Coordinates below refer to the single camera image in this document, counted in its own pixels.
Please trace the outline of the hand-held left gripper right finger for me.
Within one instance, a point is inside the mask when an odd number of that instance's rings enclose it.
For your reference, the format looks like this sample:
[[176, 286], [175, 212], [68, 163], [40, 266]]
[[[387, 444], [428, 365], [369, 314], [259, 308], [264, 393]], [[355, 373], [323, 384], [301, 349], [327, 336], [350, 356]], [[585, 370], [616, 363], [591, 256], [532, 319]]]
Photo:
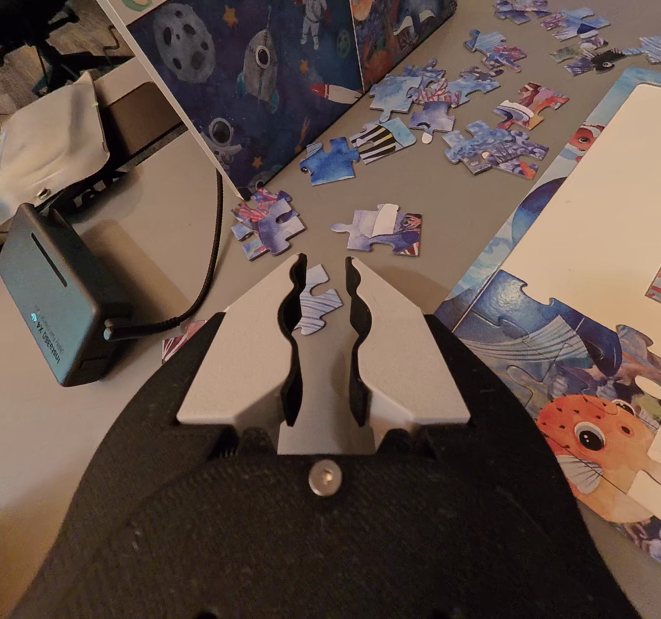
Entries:
[[354, 257], [345, 261], [350, 324], [357, 335], [349, 396], [359, 426], [380, 445], [394, 429], [465, 425], [469, 409], [434, 337], [434, 318]]

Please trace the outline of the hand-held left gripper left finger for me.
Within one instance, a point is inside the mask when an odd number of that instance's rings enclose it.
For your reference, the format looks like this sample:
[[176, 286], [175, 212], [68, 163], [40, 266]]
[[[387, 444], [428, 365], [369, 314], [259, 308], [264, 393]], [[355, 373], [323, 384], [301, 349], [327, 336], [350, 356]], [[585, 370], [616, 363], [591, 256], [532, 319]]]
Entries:
[[222, 313], [223, 319], [178, 410], [181, 424], [263, 429], [278, 443], [302, 404], [293, 328], [301, 319], [307, 256], [293, 254]]

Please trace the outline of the pale blue striped jigsaw piece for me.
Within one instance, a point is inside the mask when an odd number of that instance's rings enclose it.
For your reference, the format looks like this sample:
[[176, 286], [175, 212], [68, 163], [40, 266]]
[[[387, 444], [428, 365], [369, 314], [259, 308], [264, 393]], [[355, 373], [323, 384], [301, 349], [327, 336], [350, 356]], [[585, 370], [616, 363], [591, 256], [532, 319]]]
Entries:
[[315, 334], [326, 326], [324, 317], [341, 308], [343, 301], [333, 288], [319, 295], [312, 295], [312, 291], [321, 284], [326, 284], [329, 278], [323, 265], [318, 264], [307, 270], [306, 285], [300, 295], [302, 316], [295, 326], [302, 335]]

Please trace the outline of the white patch coral jigsaw piece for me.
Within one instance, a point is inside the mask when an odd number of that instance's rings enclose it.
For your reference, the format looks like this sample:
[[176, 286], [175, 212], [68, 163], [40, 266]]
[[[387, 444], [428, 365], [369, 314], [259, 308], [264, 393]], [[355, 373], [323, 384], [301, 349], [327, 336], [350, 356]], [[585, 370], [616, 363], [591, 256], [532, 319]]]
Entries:
[[376, 210], [355, 210], [351, 224], [334, 223], [335, 233], [348, 233], [348, 250], [370, 252], [373, 244], [386, 244], [400, 256], [417, 257], [420, 248], [422, 215], [400, 212], [392, 203]]

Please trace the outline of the assembled whale pufferfish puzzle section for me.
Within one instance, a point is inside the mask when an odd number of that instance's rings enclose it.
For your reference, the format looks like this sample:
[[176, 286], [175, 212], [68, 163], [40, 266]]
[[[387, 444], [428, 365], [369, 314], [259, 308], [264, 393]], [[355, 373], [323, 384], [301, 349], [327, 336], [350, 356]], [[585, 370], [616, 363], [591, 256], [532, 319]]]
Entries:
[[660, 356], [625, 325], [538, 302], [500, 270], [444, 317], [532, 417], [576, 498], [618, 524], [660, 521]]

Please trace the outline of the dark grey charging case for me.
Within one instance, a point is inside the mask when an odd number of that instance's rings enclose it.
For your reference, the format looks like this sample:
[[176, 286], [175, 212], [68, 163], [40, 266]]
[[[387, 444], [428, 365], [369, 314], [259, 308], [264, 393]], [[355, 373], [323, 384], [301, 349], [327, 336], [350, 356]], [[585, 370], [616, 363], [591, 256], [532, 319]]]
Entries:
[[61, 386], [94, 383], [108, 373], [117, 343], [109, 319], [130, 319], [133, 304], [68, 224], [21, 204], [1, 249], [1, 279]]

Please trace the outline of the scattered loose puzzle pieces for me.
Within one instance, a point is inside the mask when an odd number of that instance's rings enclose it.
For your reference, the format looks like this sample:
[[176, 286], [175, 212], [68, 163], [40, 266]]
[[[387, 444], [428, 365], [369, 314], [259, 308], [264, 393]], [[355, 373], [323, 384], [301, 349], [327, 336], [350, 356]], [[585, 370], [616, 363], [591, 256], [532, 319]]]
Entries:
[[[547, 0], [497, 0], [494, 17], [501, 22], [528, 24], [537, 19], [538, 26], [553, 33], [557, 43], [574, 39], [572, 44], [554, 49], [550, 57], [573, 76], [593, 73], [604, 75], [613, 70], [617, 62], [627, 57], [646, 56], [650, 64], [660, 66], [660, 34], [643, 35], [636, 47], [617, 48], [601, 35], [610, 26], [607, 19], [596, 17], [590, 7], [576, 10], [550, 11]], [[503, 100], [493, 110], [499, 121], [490, 126], [482, 120], [471, 122], [465, 138], [455, 128], [456, 108], [469, 101], [469, 95], [477, 91], [490, 93], [499, 88], [500, 77], [505, 71], [520, 73], [520, 61], [527, 57], [520, 44], [508, 44], [507, 35], [500, 30], [471, 29], [463, 43], [466, 52], [477, 57], [480, 63], [462, 70], [458, 77], [449, 80], [441, 70], [436, 57], [424, 65], [406, 65], [401, 75], [387, 73], [371, 87], [370, 94], [378, 100], [376, 109], [385, 116], [384, 121], [365, 124], [359, 134], [351, 138], [341, 137], [330, 141], [325, 151], [321, 142], [307, 146], [307, 156], [300, 162], [303, 173], [309, 175], [311, 184], [326, 185], [355, 177], [353, 165], [376, 161], [407, 149], [416, 143], [413, 129], [422, 130], [420, 142], [429, 144], [443, 138], [448, 147], [439, 158], [452, 161], [453, 167], [465, 166], [471, 176], [484, 175], [490, 169], [506, 172], [513, 177], [536, 181], [539, 167], [531, 159], [543, 160], [548, 147], [533, 143], [529, 133], [543, 121], [547, 109], [560, 108], [569, 98], [550, 88], [528, 81], [517, 92], [516, 100]], [[467, 291], [481, 290], [500, 269], [517, 243], [549, 203], [578, 162], [606, 126], [606, 106], [611, 96], [623, 95], [624, 83], [633, 78], [631, 71], [623, 73], [614, 91], [577, 129], [558, 157], [549, 166], [544, 177], [526, 195], [517, 209], [501, 226], [497, 235], [442, 302], [436, 316], [445, 323], [444, 317], [462, 315], [459, 297], [467, 298]], [[252, 236], [243, 245], [249, 260], [266, 252], [280, 251], [276, 244], [288, 247], [290, 234], [299, 233], [304, 227], [297, 213], [290, 207], [290, 196], [279, 191], [271, 193], [266, 178], [255, 177], [250, 187], [250, 200], [233, 208], [238, 224], [232, 227], [239, 241]]]

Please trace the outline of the space and ocean puzzle box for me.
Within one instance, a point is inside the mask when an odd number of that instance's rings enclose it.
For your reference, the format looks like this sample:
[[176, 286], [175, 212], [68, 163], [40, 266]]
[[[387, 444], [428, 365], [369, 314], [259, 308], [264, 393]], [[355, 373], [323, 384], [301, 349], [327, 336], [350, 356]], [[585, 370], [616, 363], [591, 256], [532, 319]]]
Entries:
[[240, 196], [289, 164], [458, 0], [99, 0]]

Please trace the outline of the pale grey soft pouch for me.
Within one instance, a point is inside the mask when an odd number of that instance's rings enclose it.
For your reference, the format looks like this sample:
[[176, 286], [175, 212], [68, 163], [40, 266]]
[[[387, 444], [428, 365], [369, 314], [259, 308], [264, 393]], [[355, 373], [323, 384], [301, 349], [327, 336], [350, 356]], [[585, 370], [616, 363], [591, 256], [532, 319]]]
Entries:
[[25, 106], [1, 125], [1, 224], [22, 203], [35, 206], [108, 162], [95, 84], [74, 83]]

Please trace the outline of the ocean print puzzle frame board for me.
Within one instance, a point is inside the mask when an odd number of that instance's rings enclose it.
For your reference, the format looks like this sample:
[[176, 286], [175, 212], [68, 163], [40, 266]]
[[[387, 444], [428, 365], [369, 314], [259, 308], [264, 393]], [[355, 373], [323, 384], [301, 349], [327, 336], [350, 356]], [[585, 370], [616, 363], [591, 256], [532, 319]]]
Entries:
[[[660, 356], [660, 303], [645, 297], [660, 268], [660, 72], [625, 71], [605, 128], [496, 272], [535, 301], [640, 331]], [[660, 522], [608, 522], [660, 562]]]

